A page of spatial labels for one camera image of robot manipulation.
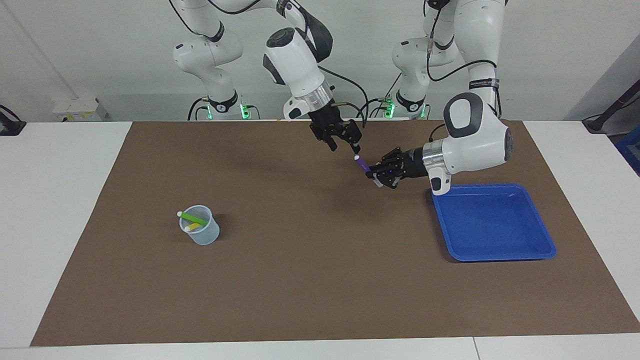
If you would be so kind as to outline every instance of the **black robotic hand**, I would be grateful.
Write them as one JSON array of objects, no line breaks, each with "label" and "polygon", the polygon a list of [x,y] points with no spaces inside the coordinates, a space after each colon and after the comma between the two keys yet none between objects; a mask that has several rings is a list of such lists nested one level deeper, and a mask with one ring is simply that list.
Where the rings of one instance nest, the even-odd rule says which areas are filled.
[{"label": "black robotic hand", "polygon": [[316,136],[316,139],[326,142],[331,151],[338,149],[338,145],[333,139],[333,136],[336,136],[346,141],[351,146],[351,150],[353,150],[355,154],[358,154],[360,152],[360,145],[358,143],[362,138],[360,128],[358,128],[358,125],[353,119],[343,120],[340,117],[338,107],[331,106],[333,103],[334,101],[332,100],[320,110],[310,112],[311,125],[309,125],[309,127]]},{"label": "black robotic hand", "polygon": [[397,188],[400,180],[406,177],[428,176],[422,162],[422,147],[405,152],[396,147],[384,155],[379,163],[371,166],[371,171],[366,174],[369,179],[378,179],[391,189]]}]

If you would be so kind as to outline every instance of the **table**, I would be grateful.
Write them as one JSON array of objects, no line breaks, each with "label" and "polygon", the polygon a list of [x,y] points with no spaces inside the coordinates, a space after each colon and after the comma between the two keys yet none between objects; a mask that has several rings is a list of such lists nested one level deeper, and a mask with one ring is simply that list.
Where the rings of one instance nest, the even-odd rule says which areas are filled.
[{"label": "table", "polygon": [[[606,136],[578,122],[525,125],[638,317],[640,178]],[[26,348],[130,126],[29,124],[0,142],[0,218],[11,219],[0,222],[0,358],[637,359],[640,353],[640,334]]]}]

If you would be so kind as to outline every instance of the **brown paper sheet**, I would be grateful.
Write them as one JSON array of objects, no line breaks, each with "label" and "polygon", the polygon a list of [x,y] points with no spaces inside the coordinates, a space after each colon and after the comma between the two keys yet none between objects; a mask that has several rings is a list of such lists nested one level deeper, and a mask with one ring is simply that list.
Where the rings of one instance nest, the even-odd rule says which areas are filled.
[{"label": "brown paper sheet", "polygon": [[[370,122],[362,156],[419,147],[437,124]],[[511,161],[454,183],[525,186],[551,260],[457,263],[426,178],[380,190],[307,123],[135,123],[32,345],[639,332],[526,128],[509,126]],[[220,224],[212,245],[178,227],[194,204]]]}]

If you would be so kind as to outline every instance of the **marker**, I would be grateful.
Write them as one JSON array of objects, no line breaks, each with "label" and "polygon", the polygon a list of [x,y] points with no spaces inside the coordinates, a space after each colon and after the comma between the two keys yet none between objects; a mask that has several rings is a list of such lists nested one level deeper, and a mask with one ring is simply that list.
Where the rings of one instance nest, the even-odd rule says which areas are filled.
[{"label": "marker", "polygon": [[183,211],[178,211],[177,215],[179,218],[183,218],[184,220],[189,220],[190,222],[194,222],[202,226],[207,225],[207,222],[205,220],[202,220],[201,218],[195,217],[193,215],[189,215]]},{"label": "marker", "polygon": [[[353,159],[358,163],[358,165],[362,168],[362,170],[364,170],[365,172],[370,172],[371,169],[369,168],[369,166],[367,165],[367,163],[360,158],[360,155],[356,155],[353,157]],[[374,175],[373,177],[373,183],[376,184],[376,186],[378,186],[378,188],[383,187],[384,185],[382,185],[382,183],[376,179],[376,176]]]},{"label": "marker", "polygon": [[194,222],[193,224],[191,224],[189,226],[185,226],[184,230],[187,231],[187,232],[188,231],[194,231],[195,229],[198,229],[200,226],[202,226],[202,225]]}]

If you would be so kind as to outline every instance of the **plastic cup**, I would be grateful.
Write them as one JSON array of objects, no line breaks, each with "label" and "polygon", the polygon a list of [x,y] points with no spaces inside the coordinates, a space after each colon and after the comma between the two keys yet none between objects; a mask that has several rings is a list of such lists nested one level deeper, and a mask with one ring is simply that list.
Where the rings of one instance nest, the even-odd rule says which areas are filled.
[{"label": "plastic cup", "polygon": [[208,245],[216,241],[220,235],[220,226],[213,219],[211,209],[204,205],[194,205],[184,212],[207,221],[207,225],[205,226],[201,226],[194,231],[185,231],[184,228],[189,226],[191,222],[189,220],[184,220],[183,218],[180,218],[179,220],[180,229],[189,235],[196,244]]}]

